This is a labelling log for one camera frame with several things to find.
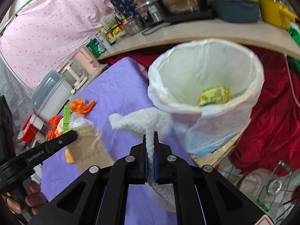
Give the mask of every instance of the purple tablecloth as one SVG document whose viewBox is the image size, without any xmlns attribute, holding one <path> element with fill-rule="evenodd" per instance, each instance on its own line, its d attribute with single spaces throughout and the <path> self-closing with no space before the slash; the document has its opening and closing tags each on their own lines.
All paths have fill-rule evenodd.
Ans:
<svg viewBox="0 0 300 225">
<path fill-rule="evenodd" d="M 114 131 L 107 117 L 113 113 L 127 115 L 143 108 L 153 107 L 147 95 L 148 83 L 137 62 L 123 58 L 90 83 L 77 98 L 95 100 L 93 110 L 86 114 L 96 128 L 101 130 L 101 140 L 113 159 L 129 154 L 130 148 L 141 140 L 125 131 Z M 174 155 L 193 164 L 190 155 L 179 145 L 175 132 L 160 140 L 171 146 Z M 51 201 L 74 181 L 79 171 L 74 164 L 65 162 L 64 149 L 43 163 L 42 192 Z M 130 185 L 126 208 L 126 225 L 175 225 L 176 214 L 155 205 L 152 189 L 144 185 Z"/>
</svg>

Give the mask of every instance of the gray fabric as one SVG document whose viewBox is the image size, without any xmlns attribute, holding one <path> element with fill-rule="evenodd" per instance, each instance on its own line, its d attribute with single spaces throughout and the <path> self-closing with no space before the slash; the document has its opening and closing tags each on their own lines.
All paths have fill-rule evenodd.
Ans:
<svg viewBox="0 0 300 225">
<path fill-rule="evenodd" d="M 13 115 L 13 140 L 16 143 L 18 133 L 28 116 L 32 113 L 31 100 L 20 83 L 0 57 L 0 95 L 4 95 Z"/>
</svg>

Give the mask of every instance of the white trash bag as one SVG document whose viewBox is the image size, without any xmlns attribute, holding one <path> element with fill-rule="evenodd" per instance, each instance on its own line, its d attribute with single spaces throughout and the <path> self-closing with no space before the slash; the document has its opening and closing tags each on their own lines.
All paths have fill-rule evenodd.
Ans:
<svg viewBox="0 0 300 225">
<path fill-rule="evenodd" d="M 149 68 L 148 96 L 172 113 L 183 148 L 199 157 L 226 144 L 246 126 L 264 82 L 263 66 L 248 48 L 217 39 L 192 41 L 160 55 Z M 199 107 L 204 89 L 225 86 L 225 104 Z"/>
</svg>

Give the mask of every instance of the finger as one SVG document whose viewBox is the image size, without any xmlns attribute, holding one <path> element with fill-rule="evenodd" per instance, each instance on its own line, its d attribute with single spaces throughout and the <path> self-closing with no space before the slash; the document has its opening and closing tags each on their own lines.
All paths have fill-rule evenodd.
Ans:
<svg viewBox="0 0 300 225">
<path fill-rule="evenodd" d="M 38 213 L 38 211 L 39 211 L 40 209 L 43 208 L 43 206 L 44 206 L 44 204 L 43 204 L 43 205 L 38 205 L 38 206 L 36 206 L 36 207 L 33 207 L 33 208 L 31 209 L 32 213 L 33 213 L 34 215 L 36 215 L 36 214 Z"/>
<path fill-rule="evenodd" d="M 6 203 L 15 213 L 22 214 L 23 209 L 19 202 L 17 202 L 16 200 L 14 200 L 11 197 L 8 197 L 6 199 Z"/>
<path fill-rule="evenodd" d="M 32 193 L 39 193 L 39 192 L 41 192 L 41 186 L 37 182 L 35 182 L 35 181 L 31 181 L 30 182 L 29 188 L 30 188 L 30 191 Z"/>
<path fill-rule="evenodd" d="M 42 192 L 39 192 L 39 193 L 32 193 L 26 196 L 25 201 L 27 205 L 29 205 L 30 207 L 35 207 L 35 206 L 45 204 L 47 199 Z"/>
</svg>

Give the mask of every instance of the silver rivet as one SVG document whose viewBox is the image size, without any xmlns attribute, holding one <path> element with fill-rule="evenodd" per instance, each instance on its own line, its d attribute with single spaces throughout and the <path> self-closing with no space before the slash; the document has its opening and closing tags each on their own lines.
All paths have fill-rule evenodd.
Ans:
<svg viewBox="0 0 300 225">
<path fill-rule="evenodd" d="M 203 170 L 204 170 L 205 172 L 208 172 L 208 173 L 212 172 L 213 169 L 214 169 L 214 168 L 213 168 L 211 165 L 204 165 L 204 166 L 203 166 Z"/>
<path fill-rule="evenodd" d="M 177 157 L 173 156 L 173 155 L 170 155 L 170 156 L 167 157 L 167 160 L 170 161 L 170 162 L 175 162 L 177 160 Z"/>
<path fill-rule="evenodd" d="M 134 161 L 134 157 L 133 156 L 127 156 L 126 158 L 125 158 L 125 161 L 126 162 L 133 162 Z"/>
<path fill-rule="evenodd" d="M 90 171 L 90 173 L 96 173 L 96 172 L 99 171 L 99 167 L 97 167 L 97 166 L 92 166 L 92 167 L 90 167 L 89 171 Z"/>
</svg>

